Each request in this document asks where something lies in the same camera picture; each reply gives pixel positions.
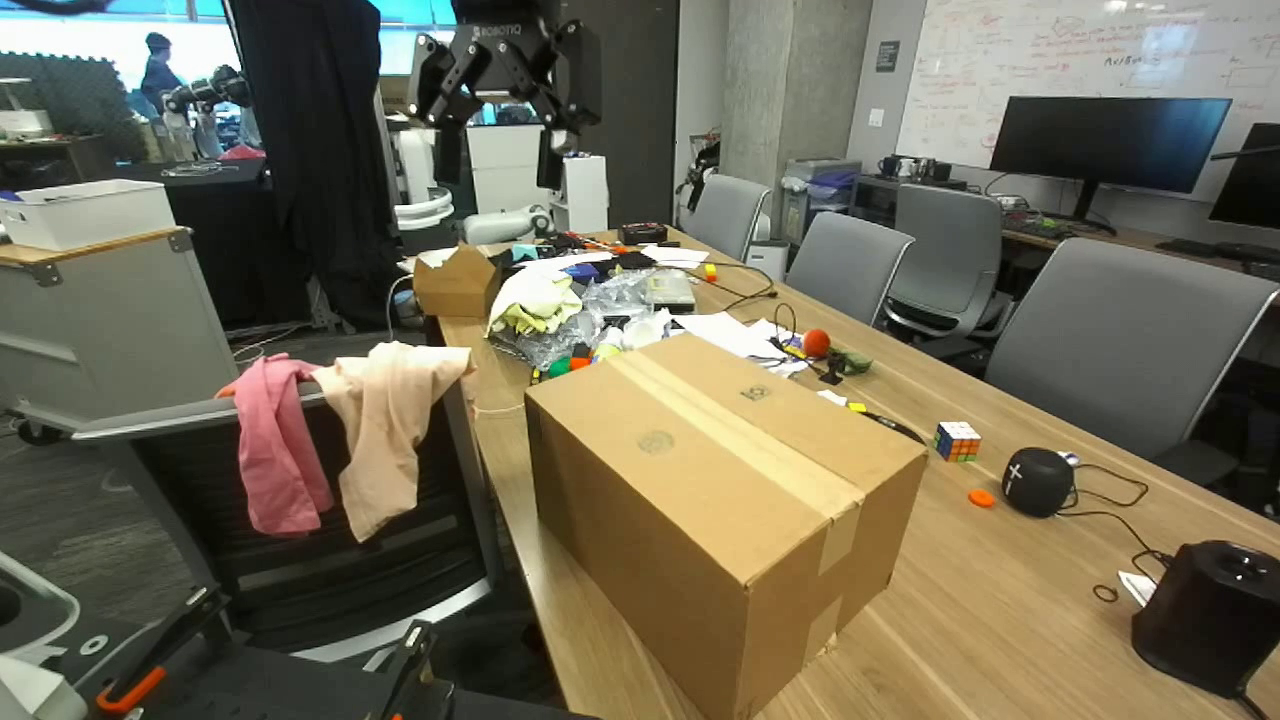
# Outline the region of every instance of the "small cardboard box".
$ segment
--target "small cardboard box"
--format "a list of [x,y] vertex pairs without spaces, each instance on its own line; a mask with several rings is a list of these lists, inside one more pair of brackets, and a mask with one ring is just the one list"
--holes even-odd
[[13,243],[83,250],[120,235],[169,232],[174,210],[165,184],[93,181],[17,194],[17,201],[0,201],[0,226]]
[[541,519],[704,717],[766,710],[893,576],[925,448],[681,338],[528,387]]
[[471,243],[460,243],[441,269],[412,263],[412,298],[441,320],[483,326],[496,287],[501,271]]

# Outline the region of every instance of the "black monitor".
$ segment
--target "black monitor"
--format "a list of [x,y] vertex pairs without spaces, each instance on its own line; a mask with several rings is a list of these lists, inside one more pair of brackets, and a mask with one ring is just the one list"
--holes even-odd
[[1226,95],[1011,95],[991,151],[996,173],[1191,194],[1229,116]]
[[1252,123],[1214,222],[1280,229],[1280,123]]

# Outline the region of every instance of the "conference table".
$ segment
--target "conference table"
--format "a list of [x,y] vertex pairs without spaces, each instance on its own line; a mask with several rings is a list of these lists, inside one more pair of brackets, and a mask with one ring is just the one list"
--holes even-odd
[[[697,286],[701,311],[731,305],[741,320],[768,320],[778,305],[789,305],[796,327],[830,327],[838,349],[873,360],[873,373],[842,381],[838,393],[919,436],[934,436],[936,420],[967,420],[981,433],[976,461],[927,453],[893,586],[761,717],[1245,717],[1245,704],[1181,685],[1132,654],[1136,606],[1119,592],[1118,574],[1136,574],[1140,543],[1119,519],[1027,519],[1005,504],[976,510],[967,492],[996,492],[1018,448],[1059,448],[1154,486],[1119,517],[1162,551],[1231,542],[1280,556],[1278,525],[796,287],[778,286],[778,302],[741,302],[755,287],[755,271],[726,262],[717,286]],[[523,427],[528,368],[487,345],[483,326],[443,326],[443,342],[476,358],[476,373],[463,375],[469,427],[563,704],[609,720],[697,717],[536,517]],[[1079,490],[1130,492],[1087,467]],[[1280,654],[1252,678],[1248,697],[1280,717]]]

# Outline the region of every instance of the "beige cloth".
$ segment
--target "beige cloth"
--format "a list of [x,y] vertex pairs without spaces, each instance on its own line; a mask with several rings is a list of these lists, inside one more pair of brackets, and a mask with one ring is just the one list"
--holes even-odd
[[417,444],[428,436],[431,406],[469,364],[469,349],[376,345],[369,358],[316,368],[350,433],[353,463],[340,474],[340,497],[360,543],[417,510]]

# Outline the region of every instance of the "box flap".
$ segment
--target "box flap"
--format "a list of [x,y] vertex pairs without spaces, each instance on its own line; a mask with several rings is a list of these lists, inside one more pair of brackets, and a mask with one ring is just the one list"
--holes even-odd
[[423,287],[483,287],[483,286],[492,286],[492,277],[496,277],[496,269],[487,263],[487,255],[476,251],[471,243],[460,243],[441,269],[417,262],[412,286],[423,286]]
[[693,338],[536,384],[528,398],[741,586],[858,511],[893,478],[875,467],[919,456]]

